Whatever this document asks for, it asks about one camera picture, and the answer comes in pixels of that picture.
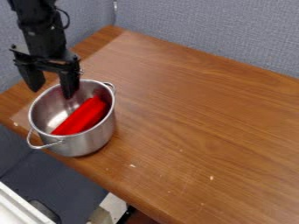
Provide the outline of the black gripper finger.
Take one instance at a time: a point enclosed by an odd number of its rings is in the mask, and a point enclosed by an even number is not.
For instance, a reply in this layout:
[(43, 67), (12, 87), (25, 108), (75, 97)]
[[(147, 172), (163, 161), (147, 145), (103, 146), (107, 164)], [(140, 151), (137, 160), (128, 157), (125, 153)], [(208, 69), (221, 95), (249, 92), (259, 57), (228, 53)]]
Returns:
[(43, 71), (35, 64), (16, 64), (16, 66), (28, 88), (37, 92), (45, 83)]
[(59, 77), (63, 96), (69, 99), (80, 87), (80, 74), (76, 71), (60, 71)]

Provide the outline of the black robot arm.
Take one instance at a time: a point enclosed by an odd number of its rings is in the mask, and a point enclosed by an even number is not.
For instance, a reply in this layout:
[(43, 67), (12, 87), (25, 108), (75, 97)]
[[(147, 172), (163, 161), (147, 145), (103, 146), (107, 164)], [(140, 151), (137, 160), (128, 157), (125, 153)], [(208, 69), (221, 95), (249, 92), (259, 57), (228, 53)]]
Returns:
[(25, 48), (11, 46), (13, 64), (28, 88), (37, 92), (45, 83), (44, 72), (60, 77), (60, 89), (69, 99), (80, 88), (80, 57), (68, 50), (61, 14), (69, 14), (56, 5), (56, 0), (7, 0), (17, 16)]

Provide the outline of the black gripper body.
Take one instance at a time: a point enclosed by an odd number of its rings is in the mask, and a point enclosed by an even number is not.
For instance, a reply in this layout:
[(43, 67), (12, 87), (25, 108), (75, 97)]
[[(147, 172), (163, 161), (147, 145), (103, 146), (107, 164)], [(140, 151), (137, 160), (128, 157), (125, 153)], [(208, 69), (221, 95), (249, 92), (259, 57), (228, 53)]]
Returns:
[(25, 46), (11, 46), (13, 63), (23, 77), (43, 77), (53, 72), (61, 77), (80, 76), (80, 57), (67, 48), (61, 21), (19, 21)]

